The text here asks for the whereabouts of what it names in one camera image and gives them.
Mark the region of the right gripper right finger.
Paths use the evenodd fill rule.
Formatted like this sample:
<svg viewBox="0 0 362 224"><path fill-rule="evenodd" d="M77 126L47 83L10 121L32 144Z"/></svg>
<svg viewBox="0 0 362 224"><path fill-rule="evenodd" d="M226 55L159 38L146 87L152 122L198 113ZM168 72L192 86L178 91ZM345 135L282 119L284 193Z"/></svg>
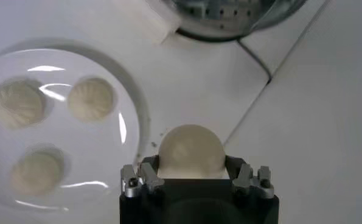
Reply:
<svg viewBox="0 0 362 224"><path fill-rule="evenodd" d="M236 194L248 196L256 194L262 199L274 197L271 183L271 171L268 166L261 166L254 175L253 168L242 158L226 155L225 168Z"/></svg>

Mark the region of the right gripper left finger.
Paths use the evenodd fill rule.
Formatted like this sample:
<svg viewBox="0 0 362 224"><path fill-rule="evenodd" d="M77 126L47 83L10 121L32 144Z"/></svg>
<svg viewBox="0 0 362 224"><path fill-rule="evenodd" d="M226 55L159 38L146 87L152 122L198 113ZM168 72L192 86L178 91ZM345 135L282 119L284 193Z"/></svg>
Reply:
<svg viewBox="0 0 362 224"><path fill-rule="evenodd" d="M127 198L139 197L144 187L150 194L155 194L165 183L164 179L158 177L158 169L158 155L144 158L137 171L132 164L124 165L120 170L122 195Z"/></svg>

